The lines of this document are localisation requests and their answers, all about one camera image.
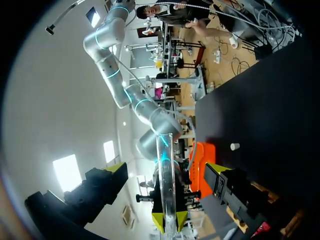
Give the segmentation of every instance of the white cup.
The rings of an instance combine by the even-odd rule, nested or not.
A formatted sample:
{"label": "white cup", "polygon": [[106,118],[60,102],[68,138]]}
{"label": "white cup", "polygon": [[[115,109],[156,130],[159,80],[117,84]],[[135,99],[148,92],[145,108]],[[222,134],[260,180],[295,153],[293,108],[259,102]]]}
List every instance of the white cup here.
{"label": "white cup", "polygon": [[240,148],[240,144],[239,143],[231,143],[230,144],[230,149],[232,151],[237,150],[238,148]]}

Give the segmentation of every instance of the orange container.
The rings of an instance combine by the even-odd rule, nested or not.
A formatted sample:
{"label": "orange container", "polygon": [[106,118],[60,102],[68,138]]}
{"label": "orange container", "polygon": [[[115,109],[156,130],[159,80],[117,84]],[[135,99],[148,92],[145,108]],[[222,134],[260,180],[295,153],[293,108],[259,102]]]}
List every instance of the orange container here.
{"label": "orange container", "polygon": [[192,192],[201,191],[201,198],[205,198],[213,193],[205,180],[206,163],[216,163],[216,147],[206,142],[198,142],[195,158],[189,171],[189,177],[192,182],[190,189]]}

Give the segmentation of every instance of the black tabletop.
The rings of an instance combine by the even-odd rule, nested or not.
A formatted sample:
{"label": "black tabletop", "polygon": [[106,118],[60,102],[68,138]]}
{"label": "black tabletop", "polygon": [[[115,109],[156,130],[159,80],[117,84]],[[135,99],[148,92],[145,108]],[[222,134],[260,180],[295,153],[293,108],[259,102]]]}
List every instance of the black tabletop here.
{"label": "black tabletop", "polygon": [[[217,164],[241,168],[285,196],[319,193],[313,119],[319,61],[304,39],[258,62],[195,105],[196,136],[216,145]],[[231,151],[230,144],[240,148]]]}

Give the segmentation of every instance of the white ceiling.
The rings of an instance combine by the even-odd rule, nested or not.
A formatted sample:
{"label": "white ceiling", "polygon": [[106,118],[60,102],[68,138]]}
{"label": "white ceiling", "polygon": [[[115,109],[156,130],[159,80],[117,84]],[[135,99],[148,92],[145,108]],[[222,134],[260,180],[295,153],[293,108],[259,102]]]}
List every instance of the white ceiling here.
{"label": "white ceiling", "polygon": [[[63,19],[53,36],[45,32],[45,27],[73,2],[57,2],[34,27],[16,58],[6,89],[3,149],[17,209],[21,211],[25,211],[26,197],[37,191],[51,190],[63,198],[53,169],[54,160],[75,154],[84,179],[91,168],[106,166],[103,143],[110,140],[114,141],[115,155],[128,162],[130,173],[148,174],[153,170],[152,163],[145,159],[139,159],[141,167],[136,164],[132,148],[132,140],[146,126],[139,131],[139,124],[132,125],[129,107],[116,107],[96,65],[83,49],[84,37],[93,31],[85,14],[94,6],[103,19],[104,1],[84,2]],[[142,27],[143,21],[136,20],[133,25]],[[125,44],[137,43],[138,37],[130,35],[135,29],[128,31],[132,32],[127,32]],[[122,54],[120,59],[125,62],[126,55]],[[121,72],[129,82],[129,74],[123,69]],[[136,187],[135,179],[130,179],[114,205],[106,206],[86,228],[111,240],[146,239],[148,231],[143,231],[142,226],[151,226],[151,212],[148,217],[140,216],[142,225],[137,224],[137,230],[141,230],[135,234],[119,230],[123,228],[120,215],[124,205],[133,204],[137,213],[146,209],[143,203],[133,202]]]}

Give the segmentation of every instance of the man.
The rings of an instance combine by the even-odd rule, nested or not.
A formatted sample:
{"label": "man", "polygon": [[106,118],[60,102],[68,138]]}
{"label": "man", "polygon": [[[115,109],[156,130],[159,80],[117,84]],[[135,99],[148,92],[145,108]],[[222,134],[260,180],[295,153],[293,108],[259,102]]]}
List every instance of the man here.
{"label": "man", "polygon": [[218,30],[216,28],[207,28],[210,23],[208,18],[210,11],[203,8],[195,8],[185,5],[173,5],[173,4],[161,4],[163,2],[175,2],[182,4],[197,5],[200,7],[208,8],[209,3],[202,0],[158,0],[154,6],[141,6],[136,10],[136,15],[139,19],[146,19],[147,17],[156,17],[160,21],[166,24],[181,26],[183,28],[193,28],[197,34],[202,37],[226,37],[234,49],[238,47],[238,43],[234,35],[227,31]]}

